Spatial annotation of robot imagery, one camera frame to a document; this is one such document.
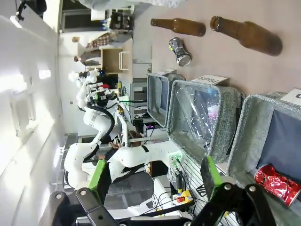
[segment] screw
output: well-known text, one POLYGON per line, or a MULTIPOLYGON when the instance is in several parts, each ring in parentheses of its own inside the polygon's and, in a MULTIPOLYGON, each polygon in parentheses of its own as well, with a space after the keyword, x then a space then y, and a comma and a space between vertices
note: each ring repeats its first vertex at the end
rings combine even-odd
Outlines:
POLYGON ((250 192, 254 192, 256 190, 256 187, 251 186, 251 187, 249 187, 249 190, 250 190, 250 192))
POLYGON ((85 195, 87 192, 85 191, 85 190, 82 190, 81 192, 80 192, 80 194, 81 195, 85 195))
POLYGON ((230 184, 226 184, 224 188, 225 188, 225 190, 227 190, 227 191, 228 191, 228 190, 230 190, 230 189, 231 189, 231 185, 230 185, 230 184))

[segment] red can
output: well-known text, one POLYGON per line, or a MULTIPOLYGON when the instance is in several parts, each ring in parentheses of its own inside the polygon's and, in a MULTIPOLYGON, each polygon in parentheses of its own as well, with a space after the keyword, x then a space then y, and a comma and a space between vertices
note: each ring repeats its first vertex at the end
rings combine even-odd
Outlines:
POLYGON ((287 206, 293 203, 301 191, 301 186, 277 173, 271 164, 261 166, 254 179, 265 190, 282 199, 287 206))

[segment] bottle neck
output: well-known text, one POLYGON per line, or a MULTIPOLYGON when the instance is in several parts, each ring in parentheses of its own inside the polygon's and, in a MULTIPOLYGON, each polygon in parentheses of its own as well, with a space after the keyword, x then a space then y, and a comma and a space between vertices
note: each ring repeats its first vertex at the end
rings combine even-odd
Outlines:
POLYGON ((173 28, 173 20, 151 19, 150 24, 151 24, 151 26, 162 27, 162 28, 166 28, 166 29, 170 29, 170 30, 172 30, 172 28, 173 28))
POLYGON ((213 31, 223 33, 237 40, 239 40, 238 30, 241 25, 243 23, 224 19, 220 16, 214 16, 210 21, 210 27, 213 31))

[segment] gray fabric bin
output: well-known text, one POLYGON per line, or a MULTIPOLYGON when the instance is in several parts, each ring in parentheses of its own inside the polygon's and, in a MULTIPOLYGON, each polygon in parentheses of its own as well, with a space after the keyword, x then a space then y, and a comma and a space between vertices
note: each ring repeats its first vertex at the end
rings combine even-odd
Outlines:
MULTIPOLYGON (((280 100, 285 94, 250 95, 244 101, 227 173, 238 185, 255 183, 257 169, 267 163, 297 183, 301 179, 301 108, 280 100)), ((265 192, 279 226, 301 225, 301 202, 290 207, 265 192)))
POLYGON ((178 74, 148 74, 147 76, 147 112, 162 127, 167 125, 167 113, 172 84, 175 80, 184 80, 178 74))
POLYGON ((196 162, 201 163, 207 154, 213 158, 215 163, 227 161, 239 119, 241 102, 242 94, 235 88, 213 86, 194 81, 175 81, 168 112, 168 136, 196 162), (202 146, 194 138, 195 134, 191 131, 189 123, 193 123, 193 127, 197 129, 198 120, 195 120, 193 113, 191 113, 190 119, 187 120, 188 117, 185 117, 186 113, 184 113, 177 97, 179 90, 182 89, 195 92, 193 102, 190 107, 185 109, 185 112, 189 114, 194 111, 194 108, 198 108, 202 102, 206 102, 208 90, 218 92, 218 114, 211 130, 210 145, 202 146))

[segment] brown glass bottle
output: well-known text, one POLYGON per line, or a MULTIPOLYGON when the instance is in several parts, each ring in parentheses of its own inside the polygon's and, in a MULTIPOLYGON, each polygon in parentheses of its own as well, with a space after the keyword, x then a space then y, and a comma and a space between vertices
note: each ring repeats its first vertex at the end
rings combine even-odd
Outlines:
POLYGON ((282 51, 281 39, 253 22, 237 22, 220 16, 211 18, 210 27, 213 31, 226 34, 246 47, 270 56, 277 56, 282 51))
POLYGON ((175 33, 199 37, 204 36, 206 32, 206 26, 203 23, 181 18, 175 18, 172 20, 153 18, 151 19, 150 24, 151 26, 170 29, 175 33))

